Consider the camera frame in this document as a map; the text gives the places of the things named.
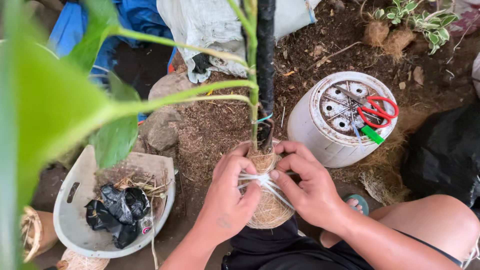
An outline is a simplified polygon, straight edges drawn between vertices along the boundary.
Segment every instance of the handle hole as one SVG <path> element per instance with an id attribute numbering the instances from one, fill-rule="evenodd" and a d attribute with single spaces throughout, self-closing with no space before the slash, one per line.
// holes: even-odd
<path id="1" fill-rule="evenodd" d="M 75 193 L 77 192 L 77 188 L 80 186 L 79 182 L 73 183 L 72 188 L 70 189 L 70 192 L 68 193 L 68 198 L 67 198 L 67 203 L 72 203 L 73 201 L 73 196 L 75 196 Z"/>

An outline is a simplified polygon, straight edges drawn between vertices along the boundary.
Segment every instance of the white plastic tub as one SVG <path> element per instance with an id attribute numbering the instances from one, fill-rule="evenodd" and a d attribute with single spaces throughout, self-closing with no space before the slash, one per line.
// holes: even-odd
<path id="1" fill-rule="evenodd" d="M 168 191 L 164 208 L 154 213 L 155 235 L 153 230 L 140 233 L 137 239 L 124 249 L 118 249 L 112 241 L 112 234 L 102 230 L 93 231 L 87 224 L 84 207 L 90 200 L 96 199 L 97 187 L 94 176 L 97 170 L 94 149 L 88 145 L 75 162 L 60 188 L 53 210 L 53 225 L 60 241 L 72 251 L 93 258 L 118 258 L 129 255 L 149 244 L 152 237 L 165 224 L 175 199 L 175 175 L 172 158 L 132 152 L 124 161 L 126 166 L 141 168 L 151 175 L 162 175 L 168 171 Z M 79 186 L 72 189 L 75 183 Z"/>
<path id="2" fill-rule="evenodd" d="M 379 95 L 393 102 L 395 98 L 382 82 L 372 76 L 359 72 L 338 72 L 318 82 L 295 105 L 288 119 L 288 138 L 305 144 L 325 167 L 339 168 L 366 157 L 377 149 L 378 144 L 362 136 L 362 152 L 352 124 L 360 125 L 363 120 L 356 112 L 354 103 L 340 93 L 334 84 L 362 98 Z M 389 103 L 383 102 L 383 106 L 390 115 L 394 114 Z M 379 128 L 376 132 L 386 139 L 396 121 L 397 118 L 393 118 L 391 125 Z"/>

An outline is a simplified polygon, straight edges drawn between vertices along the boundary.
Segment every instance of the toe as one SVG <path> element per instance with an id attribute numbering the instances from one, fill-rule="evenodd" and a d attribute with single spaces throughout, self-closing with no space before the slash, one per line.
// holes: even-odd
<path id="1" fill-rule="evenodd" d="M 348 206 L 357 206 L 358 203 L 359 203 L 359 201 L 357 199 L 353 199 L 353 198 L 351 198 L 347 201 Z"/>

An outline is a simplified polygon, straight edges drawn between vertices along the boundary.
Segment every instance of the fingernail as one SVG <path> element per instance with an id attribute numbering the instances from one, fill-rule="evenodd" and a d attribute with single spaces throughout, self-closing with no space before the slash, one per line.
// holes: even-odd
<path id="1" fill-rule="evenodd" d="M 278 179 L 279 176 L 280 176 L 280 174 L 278 173 L 277 170 L 273 170 L 273 171 L 270 172 L 270 177 L 271 177 L 273 180 Z"/>

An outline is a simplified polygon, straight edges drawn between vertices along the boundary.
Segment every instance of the tattoo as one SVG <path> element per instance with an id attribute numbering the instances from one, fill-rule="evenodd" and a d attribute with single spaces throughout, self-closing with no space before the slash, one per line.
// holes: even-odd
<path id="1" fill-rule="evenodd" d="M 228 221 L 229 219 L 230 216 L 228 214 L 223 214 L 216 220 L 216 223 L 221 228 L 229 229 L 231 227 L 230 222 Z"/>

